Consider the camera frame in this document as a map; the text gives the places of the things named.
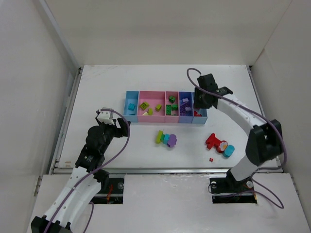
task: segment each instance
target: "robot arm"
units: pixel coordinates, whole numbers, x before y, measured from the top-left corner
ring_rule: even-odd
[[[118,118],[120,128],[113,119],[113,113],[109,111],[97,111],[96,121],[98,126],[91,127],[87,132],[86,144],[84,145],[72,174],[62,192],[45,212],[43,217],[35,217],[31,222],[33,233],[43,233],[48,222],[56,212],[56,209],[65,200],[62,208],[54,217],[54,221],[48,229],[48,233],[72,233],[77,219],[92,200],[92,198],[109,183],[109,173],[98,170],[86,177],[78,186],[75,185],[88,173],[91,173],[102,165],[105,160],[104,153],[114,137],[128,136],[126,123]]]
[[[234,120],[248,135],[245,156],[227,172],[226,178],[217,182],[217,187],[222,186],[221,190],[226,190],[224,192],[238,192],[239,186],[249,180],[259,166],[282,153],[280,141],[268,123],[239,107],[245,105],[230,89],[218,88],[212,74],[200,76],[197,80],[200,88],[219,96],[225,96],[238,104],[235,105],[227,100],[204,93],[198,88],[195,89],[194,108],[214,106]],[[282,135],[281,124],[277,120],[272,120],[271,123]]]

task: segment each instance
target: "white wall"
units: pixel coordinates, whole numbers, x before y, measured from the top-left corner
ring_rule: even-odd
[[[47,0],[82,65],[253,65],[291,0]]]
[[[69,69],[32,0],[0,0],[0,228],[26,230]]]
[[[282,123],[294,176],[311,225],[311,1],[293,0],[252,68],[265,114]]]

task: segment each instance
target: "purple round block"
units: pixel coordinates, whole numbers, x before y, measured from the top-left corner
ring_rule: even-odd
[[[177,142],[177,137],[175,134],[171,134],[170,135],[170,139],[167,142],[168,147],[174,147],[176,145]]]

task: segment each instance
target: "red block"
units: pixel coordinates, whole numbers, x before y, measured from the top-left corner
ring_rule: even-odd
[[[205,142],[207,144],[207,148],[210,150],[213,146],[219,147],[221,140],[216,138],[216,135],[212,133]]]

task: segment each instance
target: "white tabletop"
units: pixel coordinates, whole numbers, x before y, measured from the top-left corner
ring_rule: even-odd
[[[245,65],[121,65],[84,66],[76,100],[62,150],[59,166],[74,166],[85,144],[87,131],[96,125],[95,111],[101,107],[123,113],[125,93],[131,90],[194,91],[186,70],[199,69],[212,73],[219,87],[227,86],[248,107],[260,112],[259,104]],[[198,77],[190,73],[193,79]],[[131,124],[131,137],[125,151],[108,168],[230,168],[244,155],[247,136],[228,116],[211,108],[205,125],[195,124]],[[168,148],[156,144],[159,130],[175,134],[177,144]],[[235,147],[233,155],[225,159],[215,149],[208,150],[206,139],[215,133]],[[124,145],[125,138],[115,138],[105,153],[106,161]],[[276,160],[264,164],[276,167]]]
[[[43,177],[31,219],[45,213],[68,178]],[[95,205],[87,233],[310,233],[289,174],[254,179],[272,189],[285,209],[260,195],[257,204],[213,204],[207,175],[126,175],[123,204]],[[275,200],[262,187],[254,188]],[[90,210],[84,210],[74,233],[83,232]]]

